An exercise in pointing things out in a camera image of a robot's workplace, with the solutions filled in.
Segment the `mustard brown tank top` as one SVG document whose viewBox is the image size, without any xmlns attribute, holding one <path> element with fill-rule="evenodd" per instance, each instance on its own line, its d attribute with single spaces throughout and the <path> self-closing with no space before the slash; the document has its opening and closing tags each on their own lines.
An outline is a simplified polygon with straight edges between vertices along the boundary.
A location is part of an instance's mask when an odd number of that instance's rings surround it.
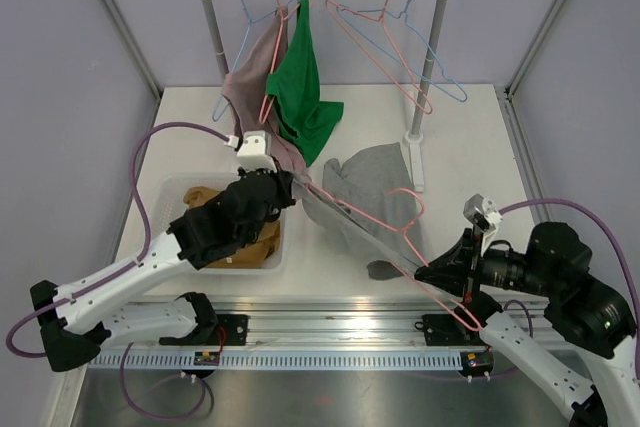
<svg viewBox="0 0 640 427">
<path fill-rule="evenodd" d="M 183 203 L 189 210 L 204 205 L 220 194 L 218 190 L 198 186 L 188 189 L 183 197 Z M 264 262 L 273 256 L 280 248 L 280 221 L 267 222 L 255 243 L 237 250 L 233 255 L 212 262 L 207 269 L 261 269 Z"/>
</svg>

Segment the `grey tank top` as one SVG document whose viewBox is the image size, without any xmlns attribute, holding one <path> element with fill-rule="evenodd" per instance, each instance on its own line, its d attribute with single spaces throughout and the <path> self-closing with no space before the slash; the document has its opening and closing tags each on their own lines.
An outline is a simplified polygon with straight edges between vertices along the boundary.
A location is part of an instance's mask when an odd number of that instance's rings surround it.
<svg viewBox="0 0 640 427">
<path fill-rule="evenodd" d="M 386 196 L 396 188 L 414 190 L 398 143 L 369 147 L 341 162 L 325 162 L 321 188 L 394 226 L 402 226 L 419 212 L 418 203 L 406 193 Z M 307 216 L 324 229 L 328 241 L 367 268 L 372 280 L 386 281 L 401 274 L 393 263 L 410 274 L 423 266 L 402 237 L 351 212 L 348 208 L 297 187 Z M 422 252 L 424 235 L 417 221 L 408 237 Z"/>
</svg>

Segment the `green tank top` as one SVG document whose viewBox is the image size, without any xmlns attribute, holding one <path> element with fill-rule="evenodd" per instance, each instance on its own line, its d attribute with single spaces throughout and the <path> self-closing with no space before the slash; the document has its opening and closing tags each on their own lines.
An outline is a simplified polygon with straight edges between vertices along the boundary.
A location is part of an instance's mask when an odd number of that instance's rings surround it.
<svg viewBox="0 0 640 427">
<path fill-rule="evenodd" d="M 320 79 L 310 26 L 310 0 L 300 0 L 296 28 L 288 50 L 266 82 L 274 99 L 280 136 L 293 144 L 310 166 L 320 155 L 344 104 L 320 99 Z"/>
</svg>

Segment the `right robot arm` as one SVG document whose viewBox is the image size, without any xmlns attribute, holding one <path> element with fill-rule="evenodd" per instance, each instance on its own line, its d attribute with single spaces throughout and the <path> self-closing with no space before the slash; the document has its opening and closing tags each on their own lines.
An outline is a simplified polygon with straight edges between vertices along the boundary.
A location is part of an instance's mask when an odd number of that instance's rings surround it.
<svg viewBox="0 0 640 427">
<path fill-rule="evenodd" d="M 594 277 L 591 249 L 566 223 L 536 225 L 524 252 L 467 229 L 414 278 L 461 299 L 454 331 L 504 355 L 541 389 L 572 426 L 636 426 L 639 331 L 626 299 Z M 509 316 L 484 287 L 547 299 L 543 316 L 572 345 L 590 375 L 565 367 Z"/>
</svg>

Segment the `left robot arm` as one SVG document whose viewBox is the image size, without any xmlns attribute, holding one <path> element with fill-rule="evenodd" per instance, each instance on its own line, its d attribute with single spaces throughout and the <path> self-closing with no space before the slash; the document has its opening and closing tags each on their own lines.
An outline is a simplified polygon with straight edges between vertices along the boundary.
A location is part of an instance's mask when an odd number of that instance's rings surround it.
<svg viewBox="0 0 640 427">
<path fill-rule="evenodd" d="M 290 172 L 256 170 L 151 240 L 140 258 L 114 263 L 74 283 L 43 280 L 30 289 L 44 356 L 54 372 L 94 360 L 104 348 L 137 342 L 200 346 L 219 334 L 207 296 L 187 292 L 160 304 L 133 299 L 161 283 L 195 273 L 254 244 L 263 227 L 294 205 Z"/>
</svg>

